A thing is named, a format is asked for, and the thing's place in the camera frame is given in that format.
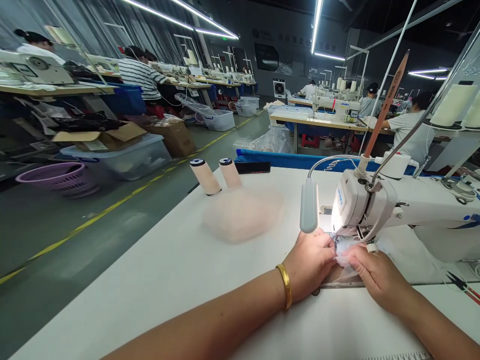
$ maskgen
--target hand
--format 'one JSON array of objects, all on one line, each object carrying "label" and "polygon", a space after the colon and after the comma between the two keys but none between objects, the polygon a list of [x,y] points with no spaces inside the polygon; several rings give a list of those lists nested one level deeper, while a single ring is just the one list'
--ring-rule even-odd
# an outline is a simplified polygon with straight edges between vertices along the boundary
[{"label": "hand", "polygon": [[283,261],[290,278],[292,302],[306,298],[318,289],[335,265],[335,244],[322,229],[306,234],[300,231],[295,246]]},{"label": "hand", "polygon": [[350,265],[358,272],[368,293],[383,309],[409,320],[419,313],[422,295],[410,285],[387,254],[369,253],[364,243],[345,251]]}]

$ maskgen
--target machine logo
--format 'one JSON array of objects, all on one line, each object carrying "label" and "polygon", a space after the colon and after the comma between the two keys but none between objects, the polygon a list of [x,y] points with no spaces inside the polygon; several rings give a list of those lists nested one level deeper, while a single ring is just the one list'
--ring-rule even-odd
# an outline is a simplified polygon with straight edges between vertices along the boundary
[{"label": "machine logo", "polygon": [[337,187],[336,191],[338,192],[338,200],[340,201],[340,206],[344,204],[344,201],[342,200],[342,193],[340,192],[340,189]]}]

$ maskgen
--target ruler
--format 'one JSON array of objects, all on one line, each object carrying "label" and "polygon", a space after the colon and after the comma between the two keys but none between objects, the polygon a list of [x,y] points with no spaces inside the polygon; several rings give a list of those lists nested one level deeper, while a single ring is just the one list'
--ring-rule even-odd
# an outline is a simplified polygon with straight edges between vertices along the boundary
[{"label": "ruler", "polygon": [[358,360],[434,360],[434,357],[428,351],[414,351],[396,355],[362,357]]}]

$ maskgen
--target ceiling light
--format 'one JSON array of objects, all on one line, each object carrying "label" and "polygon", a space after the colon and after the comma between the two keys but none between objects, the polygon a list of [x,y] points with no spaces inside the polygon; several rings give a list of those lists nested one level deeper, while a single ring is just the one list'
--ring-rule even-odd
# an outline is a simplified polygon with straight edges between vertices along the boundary
[{"label": "ceiling light", "polygon": [[425,78],[425,79],[430,79],[430,80],[435,79],[435,77],[433,77],[433,76],[422,75],[422,74],[419,74],[419,73],[416,73],[416,72],[409,72],[408,75],[418,76],[419,78]]},{"label": "ceiling light", "polygon": [[327,55],[327,54],[321,54],[319,52],[316,52],[315,55],[321,56],[324,58],[329,58],[329,59],[335,59],[335,60],[340,60],[340,61],[345,61],[344,57],[338,57],[338,56],[333,56],[333,55]]},{"label": "ceiling light", "polygon": [[320,13],[322,12],[322,0],[316,0],[315,20],[313,21],[313,36],[311,38],[311,53],[314,53],[317,31],[319,29]]},{"label": "ceiling light", "polygon": [[238,39],[239,39],[239,38],[236,37],[236,36],[231,36],[231,35],[228,35],[228,34],[222,34],[222,33],[214,32],[214,31],[207,31],[207,30],[203,30],[203,29],[199,29],[199,28],[195,28],[195,31],[196,31],[197,33],[208,34],[208,35],[215,35],[215,36],[219,36],[219,37],[227,38],[227,39],[234,39],[234,40],[238,40]]},{"label": "ceiling light", "polygon": [[415,71],[410,71],[410,73],[428,74],[428,73],[444,73],[446,71],[448,71],[447,68],[440,68],[440,69],[430,69],[430,70],[415,70]]},{"label": "ceiling light", "polygon": [[212,24],[214,27],[216,28],[219,28],[220,30],[222,30],[223,32],[226,32],[227,34],[229,34],[231,37],[233,37],[234,39],[237,39],[238,40],[238,36],[236,36],[233,32],[231,31],[228,31],[226,28],[224,28],[223,26],[221,26],[220,24],[216,23],[215,21],[213,21],[211,18],[205,16],[204,14],[202,14],[200,11],[194,9],[193,7],[191,7],[190,5],[187,5],[186,3],[184,3],[183,1],[180,1],[180,0],[171,0],[173,1],[174,3],[180,5],[182,8],[188,10],[189,12],[197,15],[198,17],[202,18],[203,20],[205,20],[206,22],[209,22],[210,24]]},{"label": "ceiling light", "polygon": [[161,13],[161,12],[158,12],[158,11],[156,11],[156,10],[153,10],[151,7],[142,5],[141,3],[138,3],[138,2],[133,1],[133,0],[123,0],[123,1],[126,2],[126,3],[129,3],[130,5],[136,6],[137,8],[143,9],[143,10],[149,12],[149,13],[155,14],[155,15],[161,17],[161,18],[164,18],[165,20],[168,20],[168,21],[170,21],[170,22],[172,22],[172,23],[175,23],[175,24],[177,24],[177,25],[180,25],[181,27],[184,27],[184,28],[186,28],[186,29],[188,29],[188,30],[192,30],[192,31],[194,30],[193,27],[188,26],[186,23],[180,22],[180,21],[175,20],[174,18],[172,18],[172,17],[170,17],[170,16],[165,15],[164,13]]}]

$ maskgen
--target ceiling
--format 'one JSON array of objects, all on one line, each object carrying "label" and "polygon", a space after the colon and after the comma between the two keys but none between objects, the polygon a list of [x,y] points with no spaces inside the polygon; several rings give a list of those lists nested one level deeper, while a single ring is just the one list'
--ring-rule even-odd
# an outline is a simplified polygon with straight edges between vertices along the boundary
[{"label": "ceiling", "polygon": [[[313,15],[315,0],[250,0],[277,8]],[[428,7],[448,0],[418,0],[412,18]],[[365,29],[379,34],[403,23],[413,0],[323,0],[322,18],[339,21],[344,29]],[[405,39],[460,53],[480,22],[480,1],[463,0],[430,19],[408,29]]]}]

